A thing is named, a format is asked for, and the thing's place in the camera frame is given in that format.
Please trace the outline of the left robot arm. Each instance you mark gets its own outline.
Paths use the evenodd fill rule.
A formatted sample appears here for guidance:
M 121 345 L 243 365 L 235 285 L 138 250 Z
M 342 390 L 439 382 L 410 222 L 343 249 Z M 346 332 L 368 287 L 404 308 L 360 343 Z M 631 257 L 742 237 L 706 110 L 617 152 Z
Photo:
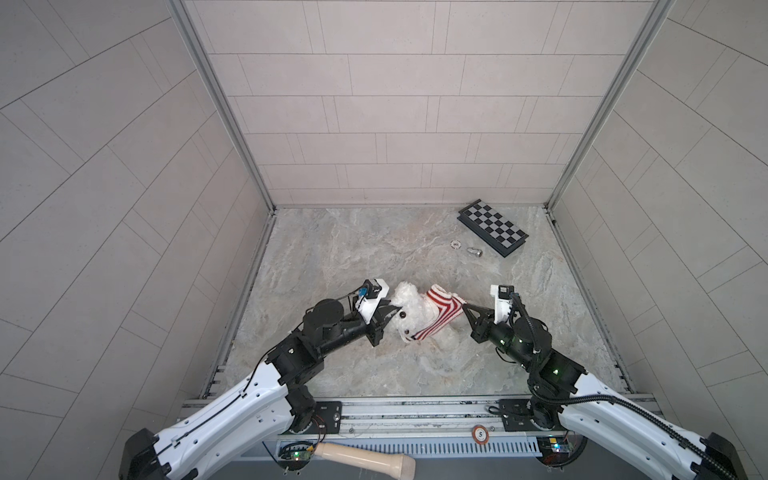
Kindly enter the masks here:
M 154 433 L 142 429 L 125 443 L 121 479 L 207 479 L 263 440 L 306 429 L 316 402 L 307 382 L 324 359 L 359 338 L 376 346 L 398 307 L 387 300 L 325 299 L 271 348 L 255 370 L 205 408 Z

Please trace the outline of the white teddy bear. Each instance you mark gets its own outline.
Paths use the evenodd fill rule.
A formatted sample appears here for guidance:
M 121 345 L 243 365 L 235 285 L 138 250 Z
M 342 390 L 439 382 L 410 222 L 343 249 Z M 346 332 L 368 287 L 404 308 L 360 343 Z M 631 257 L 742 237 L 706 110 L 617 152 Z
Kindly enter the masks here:
M 401 339 L 406 343 L 423 343 L 433 342 L 441 350 L 448 350 L 455 348 L 460 343 L 459 333 L 452 326 L 455 320 L 464 316 L 462 313 L 458 318 L 453 320 L 448 326 L 442 329 L 434 336 L 428 337 L 422 341 L 410 340 L 407 335 L 414 327 L 421 325 L 422 321 L 426 318 L 426 308 L 424 307 L 425 301 L 423 295 L 428 291 L 419 292 L 417 287 L 410 282 L 400 282 L 391 297 L 391 304 L 399 306 L 401 308 L 398 315 L 391 320 L 391 324 L 396 328 Z

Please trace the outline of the red white striped sweater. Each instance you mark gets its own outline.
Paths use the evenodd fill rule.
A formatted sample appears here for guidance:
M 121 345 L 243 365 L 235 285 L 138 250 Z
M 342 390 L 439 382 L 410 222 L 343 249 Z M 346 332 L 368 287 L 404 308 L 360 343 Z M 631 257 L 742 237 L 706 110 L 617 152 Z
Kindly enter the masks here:
M 466 304 L 459 295 L 437 284 L 433 284 L 423 297 L 426 318 L 407 335 L 410 340 L 422 341 L 439 333 L 463 313 Z

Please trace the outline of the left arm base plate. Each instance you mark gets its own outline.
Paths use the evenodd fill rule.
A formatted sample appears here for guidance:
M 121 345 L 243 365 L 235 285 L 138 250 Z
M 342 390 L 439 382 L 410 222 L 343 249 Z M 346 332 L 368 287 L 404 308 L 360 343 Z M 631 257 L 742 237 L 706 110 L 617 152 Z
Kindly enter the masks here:
M 338 434 L 341 428 L 343 403 L 318 401 L 309 423 L 295 432 L 296 435 Z

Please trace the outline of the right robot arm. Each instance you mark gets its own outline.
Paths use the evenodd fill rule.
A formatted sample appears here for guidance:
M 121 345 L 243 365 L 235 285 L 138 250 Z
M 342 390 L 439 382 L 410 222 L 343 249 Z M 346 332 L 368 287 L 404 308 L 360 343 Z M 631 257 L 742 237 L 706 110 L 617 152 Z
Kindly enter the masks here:
M 557 425 L 622 458 L 650 479 L 744 479 L 736 447 L 666 421 L 615 392 L 555 350 L 548 327 L 514 301 L 504 320 L 489 308 L 463 311 L 478 343 L 491 342 L 528 374 L 530 410 L 543 429 Z

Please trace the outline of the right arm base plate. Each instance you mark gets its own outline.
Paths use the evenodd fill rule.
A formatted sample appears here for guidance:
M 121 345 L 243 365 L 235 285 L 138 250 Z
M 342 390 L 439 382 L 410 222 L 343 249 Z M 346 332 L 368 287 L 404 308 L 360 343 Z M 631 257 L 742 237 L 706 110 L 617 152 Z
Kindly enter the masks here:
M 497 410 L 505 432 L 551 430 L 555 426 L 552 412 L 531 399 L 501 399 Z

